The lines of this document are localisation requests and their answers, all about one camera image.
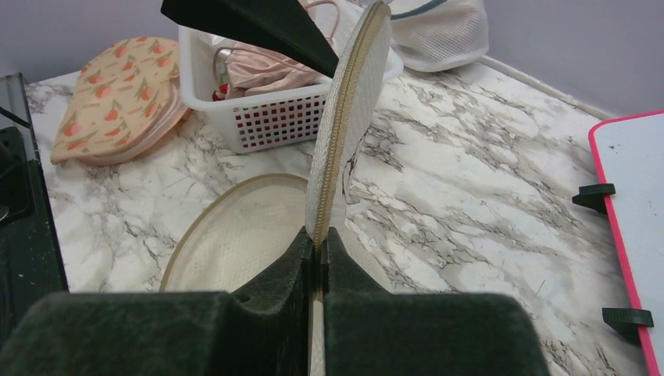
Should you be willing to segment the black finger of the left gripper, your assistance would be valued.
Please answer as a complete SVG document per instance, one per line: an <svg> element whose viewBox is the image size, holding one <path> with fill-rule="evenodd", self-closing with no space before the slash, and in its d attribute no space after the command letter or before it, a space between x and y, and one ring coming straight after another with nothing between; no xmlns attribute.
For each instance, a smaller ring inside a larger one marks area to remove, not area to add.
<svg viewBox="0 0 664 376"><path fill-rule="evenodd" d="M297 0L164 0L176 24L279 52L334 76L337 54Z"/></svg>

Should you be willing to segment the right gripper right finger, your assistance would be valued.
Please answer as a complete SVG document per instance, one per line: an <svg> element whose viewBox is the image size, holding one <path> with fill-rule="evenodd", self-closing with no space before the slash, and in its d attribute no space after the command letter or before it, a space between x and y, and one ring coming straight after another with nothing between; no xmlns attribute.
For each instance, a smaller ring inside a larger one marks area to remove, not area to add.
<svg viewBox="0 0 664 376"><path fill-rule="evenodd" d="M328 375L547 375L528 313L493 293L396 294L330 229L320 248Z"/></svg>

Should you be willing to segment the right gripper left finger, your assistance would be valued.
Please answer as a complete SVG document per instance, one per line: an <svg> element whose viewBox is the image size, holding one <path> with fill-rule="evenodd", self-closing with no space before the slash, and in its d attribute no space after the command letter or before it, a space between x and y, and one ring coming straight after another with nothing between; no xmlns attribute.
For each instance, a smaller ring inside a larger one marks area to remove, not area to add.
<svg viewBox="0 0 664 376"><path fill-rule="evenodd" d="M306 375L313 245L300 232L234 292L53 293L4 344L4 375Z"/></svg>

